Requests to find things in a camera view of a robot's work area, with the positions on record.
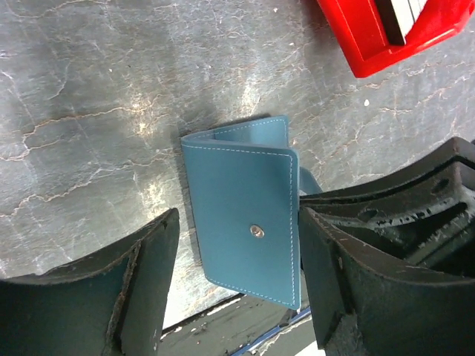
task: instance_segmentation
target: red plastic object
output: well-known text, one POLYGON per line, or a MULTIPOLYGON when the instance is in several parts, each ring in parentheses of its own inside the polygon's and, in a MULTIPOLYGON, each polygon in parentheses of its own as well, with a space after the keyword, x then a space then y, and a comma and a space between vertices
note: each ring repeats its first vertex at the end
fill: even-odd
POLYGON ((428 0, 406 36, 406 45, 389 44, 374 0, 317 0, 357 78, 419 53, 460 33, 475 0, 428 0))

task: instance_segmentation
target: wallet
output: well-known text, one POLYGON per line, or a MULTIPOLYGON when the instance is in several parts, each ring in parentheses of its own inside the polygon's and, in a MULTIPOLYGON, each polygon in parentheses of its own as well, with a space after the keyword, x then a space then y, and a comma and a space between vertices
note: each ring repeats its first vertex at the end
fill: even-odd
POLYGON ((321 189, 289 147, 289 118, 235 123, 181 143, 206 278, 298 309, 299 195, 321 189))

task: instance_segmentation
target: crack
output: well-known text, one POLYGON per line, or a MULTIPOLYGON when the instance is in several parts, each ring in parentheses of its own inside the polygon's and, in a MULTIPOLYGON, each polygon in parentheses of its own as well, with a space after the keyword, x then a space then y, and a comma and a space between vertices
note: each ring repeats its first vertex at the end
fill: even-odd
POLYGON ((70 1, 66 1, 66 2, 63 2, 62 4, 59 4, 55 7, 52 7, 52 8, 49 8, 49 9, 46 9, 45 11, 43 11, 42 13, 40 13, 39 15, 35 15, 35 16, 29 16, 29 15, 20 15, 18 13, 16 13, 15 11, 13 11, 13 9, 11 8, 10 4, 8 4, 8 1, 5 0, 5 4, 7 5, 7 9, 8 11, 14 15, 15 17, 18 17, 20 19, 40 19, 42 17, 45 17, 47 14, 49 13, 55 13, 56 11, 62 9, 63 7, 67 7, 68 5, 72 5, 72 4, 80 4, 80 3, 92 3, 92 4, 98 4, 98 5, 107 5, 111 2, 111 0, 106 0, 106 1, 96 1, 96 0, 70 0, 70 1))
POLYGON ((3 276, 3 278, 6 278, 8 276, 5 266, 6 262, 0 258, 0 274, 3 276))
POLYGON ((62 254, 65 256, 66 260, 68 261, 72 261, 73 259, 71 258, 71 256, 69 254, 66 253, 66 250, 64 247, 61 247, 56 241, 54 238, 50 238, 48 240, 49 243, 53 243, 53 245, 55 245, 61 252, 62 254))
POLYGON ((28 156, 30 154, 30 152, 32 150, 38 150, 40 148, 44 148, 44 147, 47 147, 47 146, 52 146, 52 145, 55 145, 56 143, 60 142, 60 141, 64 141, 63 139, 57 139, 56 141, 53 141, 53 142, 50 142, 50 143, 47 143, 45 145, 41 145, 41 146, 35 146, 35 147, 27 147, 26 144, 24 143, 25 147, 26 147, 26 150, 22 152, 22 154, 19 154, 18 156, 10 156, 8 158, 5 158, 5 157, 2 157, 0 156, 0 161, 4 161, 4 162, 19 162, 19 161, 22 161, 26 156, 28 156))
POLYGON ((443 97, 443 94, 445 93, 446 90, 448 89, 451 89, 453 88, 457 83, 459 83, 460 81, 463 81, 463 82, 466 82, 467 80, 470 79, 471 75, 475 73, 475 70, 469 70, 467 73, 465 73, 463 76, 460 76, 459 78, 455 79, 455 81, 448 85, 447 87, 445 88, 440 88, 440 89, 437 89, 436 91, 434 91, 431 95, 428 95, 426 96, 424 99, 422 100, 419 100, 415 106, 415 108, 417 108, 420 104, 422 103, 426 103, 428 101, 430 101, 433 97, 439 95, 439 98, 440 97, 443 97))
POLYGON ((221 30, 220 30, 220 28, 219 28, 219 24, 221 24, 222 18, 218 20, 218 19, 217 19, 217 16, 216 16, 216 11, 214 11, 214 8, 213 8, 212 3, 211 3, 209 0, 206 0, 206 2, 208 3, 209 8, 210 8, 211 11, 213 12, 214 23, 215 23, 216 30, 217 30, 219 33, 221 33, 221 30))
POLYGON ((351 173, 353 183, 362 184, 361 180, 368 182, 369 180, 375 180, 381 177, 384 177, 384 173, 366 173, 366 174, 353 174, 351 173))
POLYGON ((52 124, 57 123, 57 122, 70 121, 70 120, 76 120, 77 121, 78 119, 85 119, 85 118, 89 118, 89 117, 107 115, 108 113, 113 113, 115 111, 125 111, 125 112, 128 112, 128 113, 143 113, 144 111, 152 108, 159 97, 160 97, 160 95, 157 95, 151 101, 150 104, 144 106, 143 108, 127 108, 127 107, 119 106, 117 108, 112 108, 112 109, 107 110, 107 111, 100 111, 98 113, 86 113, 86 114, 83 114, 83 115, 74 114, 74 115, 67 115, 67 116, 59 117, 58 119, 49 119, 49 120, 46 120, 46 121, 44 121, 40 124, 35 125, 35 128, 31 132, 25 133, 24 137, 28 138, 29 136, 32 136, 32 135, 36 134, 36 131, 39 128, 43 128, 44 126, 52 125, 52 124))
POLYGON ((382 111, 383 113, 393 113, 395 118, 396 118, 396 115, 398 115, 400 113, 412 113, 413 112, 412 109, 397 109, 396 106, 393 109, 382 107, 382 108, 378 108, 378 110, 382 111))
POLYGON ((174 9, 174 10, 176 10, 177 7, 178 7, 178 4, 176 2, 174 2, 173 4, 154 7, 154 11, 161 10, 161 9, 174 9))
POLYGON ((36 28, 38 28, 38 31, 41 33, 42 37, 45 39, 45 44, 46 46, 50 49, 51 53, 53 54, 54 59, 59 62, 60 59, 58 57, 58 53, 54 50, 53 46, 51 45, 51 40, 48 36, 46 36, 46 33, 42 30, 42 28, 39 26, 39 23, 35 23, 36 28))
POLYGON ((208 283, 210 287, 205 291, 201 297, 196 298, 194 302, 187 308, 187 311, 195 311, 199 305, 205 305, 206 308, 208 308, 206 302, 210 301, 210 297, 217 292, 221 292, 221 288, 217 286, 211 285, 211 283, 208 283))
POLYGON ((359 139, 359 136, 360 136, 361 132, 362 132, 372 121, 375 121, 376 119, 378 119, 377 116, 373 117, 373 118, 370 119, 369 121, 365 122, 362 126, 360 126, 360 127, 358 128, 358 130, 356 131, 355 136, 354 136, 352 139, 346 141, 345 143, 339 145, 339 146, 328 156, 327 159, 332 159, 332 158, 333 158, 334 156, 336 156, 341 150, 348 148, 348 147, 349 147, 351 144, 353 144, 353 143, 358 144, 358 139, 359 139))
POLYGON ((31 115, 30 110, 28 110, 28 106, 24 103, 22 97, 20 96, 18 90, 16 89, 16 83, 15 83, 15 81, 13 80, 13 77, 12 77, 10 74, 4 72, 3 70, 1 71, 1 73, 2 73, 4 76, 6 76, 6 77, 12 82, 13 93, 12 93, 12 91, 11 91, 10 89, 7 89, 8 93, 10 93, 10 94, 12 94, 12 95, 14 94, 14 95, 16 96, 16 98, 18 99, 18 101, 22 104, 22 106, 23 106, 25 112, 26 112, 27 115, 30 117, 31 123, 32 123, 33 125, 35 125, 35 122, 33 121, 33 115, 31 115))
POLYGON ((60 84, 58 91, 51 98, 47 98, 47 100, 52 100, 52 99, 56 98, 65 89, 66 82, 68 81, 68 71, 69 71, 69 66, 70 65, 71 65, 71 61, 69 61, 68 64, 66 65, 65 78, 63 79, 62 83, 60 84))
MULTIPOLYGON (((98 168, 94 173, 91 174, 91 176, 88 178, 88 180, 86 182, 81 182, 81 183, 76 183, 75 185, 73 185, 72 187, 70 187, 67 191, 65 191, 64 193, 61 193, 61 194, 54 194, 50 197, 43 197, 41 195, 38 195, 38 194, 31 194, 29 195, 28 197, 25 197, 24 199, 22 199, 20 201, 20 203, 13 209, 13 212, 11 214, 0 214, 0 217, 14 217, 18 214, 18 212, 24 208, 24 206, 29 203, 32 199, 38 199, 38 200, 41 200, 42 202, 50 202, 51 200, 54 200, 54 199, 58 199, 58 198, 64 198, 66 197, 67 195, 69 195, 71 192, 75 191, 76 189, 78 188, 84 188, 84 187, 87 187, 88 185, 90 185, 93 181, 93 178, 99 174, 100 172, 102 171, 109 171, 109 172, 113 172, 113 171, 117 171, 121 168, 116 168, 116 169, 113 169, 113 170, 108 170, 108 169, 104 169, 104 168, 98 168)), ((108 177, 110 176, 110 174, 106 174, 104 176, 101 176, 99 177, 98 179, 102 179, 104 177, 108 177)))

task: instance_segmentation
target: gray stone surface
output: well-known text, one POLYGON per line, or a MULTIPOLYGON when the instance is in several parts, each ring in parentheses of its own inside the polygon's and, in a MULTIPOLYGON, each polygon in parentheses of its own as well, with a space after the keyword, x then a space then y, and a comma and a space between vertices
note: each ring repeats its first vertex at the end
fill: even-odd
POLYGON ((323 189, 381 177, 474 138, 474 30, 360 80, 313 0, 0 0, 0 277, 178 207, 166 326, 203 310, 179 137, 287 113, 323 189))

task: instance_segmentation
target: wallet flap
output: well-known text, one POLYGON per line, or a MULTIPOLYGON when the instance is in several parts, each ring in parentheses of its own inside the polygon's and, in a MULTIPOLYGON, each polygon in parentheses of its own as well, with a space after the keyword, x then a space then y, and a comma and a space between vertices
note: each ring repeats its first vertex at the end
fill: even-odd
POLYGON ((299 164, 288 118, 194 133, 182 147, 208 280, 298 309, 299 164))

